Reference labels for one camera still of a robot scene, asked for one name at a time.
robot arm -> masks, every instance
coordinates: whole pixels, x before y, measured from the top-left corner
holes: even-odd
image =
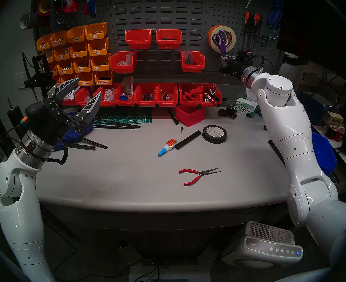
[[[294,225],[306,226],[333,264],[346,242],[346,203],[318,165],[311,123],[293,83],[252,65],[245,51],[222,72],[235,75],[256,96],[273,143],[284,158],[289,185],[287,203]]]
[[[80,78],[53,86],[44,98],[26,109],[30,130],[7,161],[0,163],[0,222],[3,233],[23,272],[32,282],[54,282],[44,253],[44,231],[36,194],[36,174],[68,129],[78,133],[88,127],[98,112],[101,93],[72,118],[57,105],[73,90]]]

pegboard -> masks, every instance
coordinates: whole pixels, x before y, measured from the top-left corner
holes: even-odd
[[[79,10],[72,20],[71,26],[81,26],[92,23],[107,22],[107,37],[109,37],[112,54],[129,50],[125,43],[125,31],[132,29],[152,29],[152,45],[149,50],[138,52],[138,64],[134,74],[145,73],[182,73],[180,52],[178,50],[160,50],[156,43],[156,29],[180,29],[182,43],[180,50],[197,50],[206,56],[206,67],[202,73],[219,72],[221,66],[220,54],[213,51],[207,43],[207,33],[214,25],[231,27],[237,36],[235,47],[228,53],[237,55],[243,46],[243,25],[245,7],[248,0],[96,0],[96,18],[83,15],[85,0],[76,0]],[[278,38],[279,31],[265,25],[271,0],[253,0],[249,6],[251,13],[263,14],[262,35]],[[49,33],[48,28],[42,31]],[[279,50],[277,40],[269,39],[265,47],[259,47],[256,53],[262,54],[275,65]],[[266,71],[272,68],[266,64]]]

super glue bottle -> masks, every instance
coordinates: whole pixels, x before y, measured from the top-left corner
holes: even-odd
[[[174,148],[177,144],[177,141],[175,139],[171,139],[169,140],[166,145],[163,147],[162,150],[160,150],[159,152],[159,156],[162,156],[164,153],[166,153],[168,150],[171,150],[172,148]]]

white air purifier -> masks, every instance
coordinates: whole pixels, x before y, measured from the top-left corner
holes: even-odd
[[[257,271],[271,271],[297,263],[302,247],[295,245],[290,230],[249,221],[221,252],[229,265]]]

purple scissors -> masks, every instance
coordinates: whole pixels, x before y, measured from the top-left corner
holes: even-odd
[[[222,55],[226,54],[226,48],[228,47],[228,36],[223,29],[219,30],[219,33],[212,36],[212,41],[220,49]]]

